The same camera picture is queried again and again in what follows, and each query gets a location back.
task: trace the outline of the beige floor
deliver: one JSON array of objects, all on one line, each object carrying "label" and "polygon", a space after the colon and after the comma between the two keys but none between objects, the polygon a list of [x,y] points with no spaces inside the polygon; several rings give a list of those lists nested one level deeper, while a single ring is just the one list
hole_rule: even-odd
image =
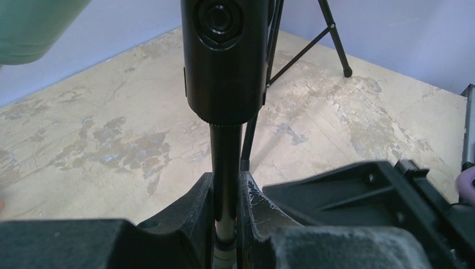
[{"label": "beige floor", "polygon": [[[279,38],[274,70],[305,44]],[[261,186],[355,161],[413,158],[457,198],[465,99],[317,45],[270,89],[252,172]],[[184,96],[180,29],[0,109],[1,219],[146,219],[211,170]]]}]

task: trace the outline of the tripod foot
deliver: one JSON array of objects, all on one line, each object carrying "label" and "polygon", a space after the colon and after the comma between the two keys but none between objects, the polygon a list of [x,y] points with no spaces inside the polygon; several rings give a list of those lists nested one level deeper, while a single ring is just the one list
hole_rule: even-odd
[{"label": "tripod foot", "polygon": [[249,171],[250,160],[241,159],[241,171]]},{"label": "tripod foot", "polygon": [[348,66],[348,68],[344,69],[343,75],[345,77],[351,77],[351,75],[353,75],[353,70],[351,70],[351,67]]}]

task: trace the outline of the black tripod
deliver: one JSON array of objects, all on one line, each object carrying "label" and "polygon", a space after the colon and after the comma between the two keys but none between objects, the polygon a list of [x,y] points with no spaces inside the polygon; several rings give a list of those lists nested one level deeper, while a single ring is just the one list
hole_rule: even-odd
[{"label": "black tripod", "polygon": [[[285,71],[287,71],[295,62],[297,62],[307,51],[309,51],[320,39],[322,39],[327,33],[330,33],[335,44],[335,48],[340,58],[340,62],[343,66],[343,74],[345,77],[351,77],[353,70],[351,70],[348,60],[343,50],[340,37],[338,35],[337,27],[330,11],[330,6],[327,0],[318,0],[320,8],[322,9],[323,17],[327,23],[325,28],[319,35],[316,36],[301,52],[299,52],[292,60],[290,60],[275,76],[272,75],[272,65],[274,62],[274,55],[276,52],[277,37],[279,34],[279,27],[281,23],[283,0],[276,0],[276,4],[273,10],[271,30],[269,33],[269,41],[267,44],[267,59],[268,68],[266,74],[266,92],[267,89],[280,77]],[[246,126],[246,134],[244,136],[243,150],[241,152],[241,171],[249,171],[249,158],[251,155],[252,144],[254,140],[255,126],[257,124],[257,115],[251,119]]]}]

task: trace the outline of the white wall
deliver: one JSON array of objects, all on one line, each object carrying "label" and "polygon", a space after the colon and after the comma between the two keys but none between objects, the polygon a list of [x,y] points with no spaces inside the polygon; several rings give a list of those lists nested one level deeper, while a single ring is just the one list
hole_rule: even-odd
[{"label": "white wall", "polygon": [[[328,3],[346,53],[457,94],[475,83],[474,0]],[[285,1],[282,30],[313,39],[324,28],[317,0]],[[334,48],[329,35],[321,44]]]},{"label": "white wall", "polygon": [[0,68],[0,106],[180,25],[179,0],[92,0],[42,59]]}]

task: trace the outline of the light green container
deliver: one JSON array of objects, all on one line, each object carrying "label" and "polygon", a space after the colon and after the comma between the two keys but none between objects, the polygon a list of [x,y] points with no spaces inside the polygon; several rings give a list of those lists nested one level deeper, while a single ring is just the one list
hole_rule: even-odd
[{"label": "light green container", "polygon": [[0,65],[41,58],[91,0],[0,0]]}]

